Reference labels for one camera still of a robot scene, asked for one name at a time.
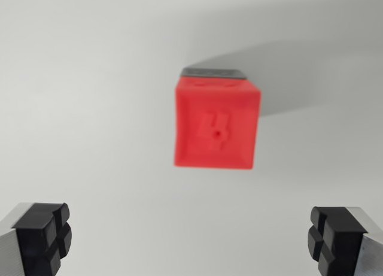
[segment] white background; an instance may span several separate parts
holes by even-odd
[[[319,275],[311,208],[383,226],[383,0],[0,0],[0,216],[67,202],[60,276]],[[175,168],[185,66],[263,91],[251,171]]]

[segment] red block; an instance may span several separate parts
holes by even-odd
[[[261,93],[244,74],[187,68],[175,94],[175,165],[253,167]]]

